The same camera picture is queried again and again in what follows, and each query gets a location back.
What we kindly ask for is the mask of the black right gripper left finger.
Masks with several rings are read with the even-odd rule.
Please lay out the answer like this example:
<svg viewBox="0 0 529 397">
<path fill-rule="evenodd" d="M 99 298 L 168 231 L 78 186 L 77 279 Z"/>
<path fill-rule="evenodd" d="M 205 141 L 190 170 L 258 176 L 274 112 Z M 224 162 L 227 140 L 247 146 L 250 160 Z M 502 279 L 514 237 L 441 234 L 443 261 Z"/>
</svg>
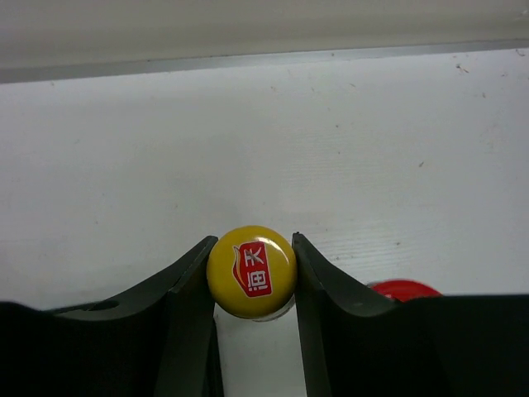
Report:
<svg viewBox="0 0 529 397">
<path fill-rule="evenodd" d="M 203 238 L 172 265 L 98 302 L 49 310 L 2 302 L 2 395 L 222 395 L 206 281 L 215 243 Z"/>
</svg>

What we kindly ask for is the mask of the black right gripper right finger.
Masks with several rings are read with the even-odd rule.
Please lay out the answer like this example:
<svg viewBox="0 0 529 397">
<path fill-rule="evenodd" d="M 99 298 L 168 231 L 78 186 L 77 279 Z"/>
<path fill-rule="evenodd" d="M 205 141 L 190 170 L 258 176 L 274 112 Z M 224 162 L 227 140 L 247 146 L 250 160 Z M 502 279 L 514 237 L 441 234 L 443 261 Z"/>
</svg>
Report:
<svg viewBox="0 0 529 397">
<path fill-rule="evenodd" d="M 525 396 L 528 297 L 391 300 L 295 233 L 295 292 L 310 396 Z"/>
</svg>

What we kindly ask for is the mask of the green-label sauce bottle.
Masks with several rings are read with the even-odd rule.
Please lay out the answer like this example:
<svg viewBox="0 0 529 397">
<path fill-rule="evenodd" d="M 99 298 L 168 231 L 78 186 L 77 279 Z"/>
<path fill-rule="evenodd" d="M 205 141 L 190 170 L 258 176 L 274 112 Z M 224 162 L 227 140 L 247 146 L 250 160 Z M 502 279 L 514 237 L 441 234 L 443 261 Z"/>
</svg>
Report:
<svg viewBox="0 0 529 397">
<path fill-rule="evenodd" d="M 271 321 L 294 305 L 296 256 L 291 244 L 268 227 L 238 227 L 220 237 L 208 256 L 206 275 L 216 304 L 237 318 Z"/>
</svg>

